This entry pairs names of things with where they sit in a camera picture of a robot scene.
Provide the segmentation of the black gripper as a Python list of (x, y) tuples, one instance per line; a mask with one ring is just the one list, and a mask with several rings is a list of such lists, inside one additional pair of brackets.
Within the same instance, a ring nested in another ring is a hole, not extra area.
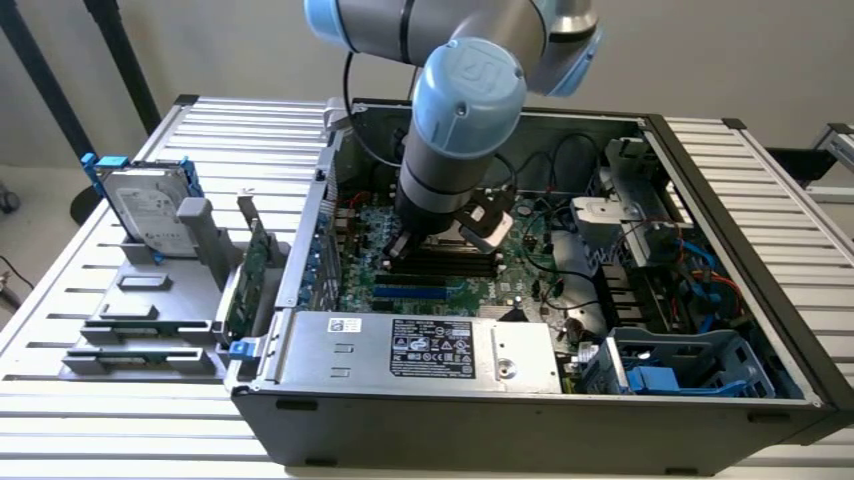
[(427, 235), (400, 228), (383, 247), (384, 256), (391, 260), (404, 259), (420, 249), (426, 239)]

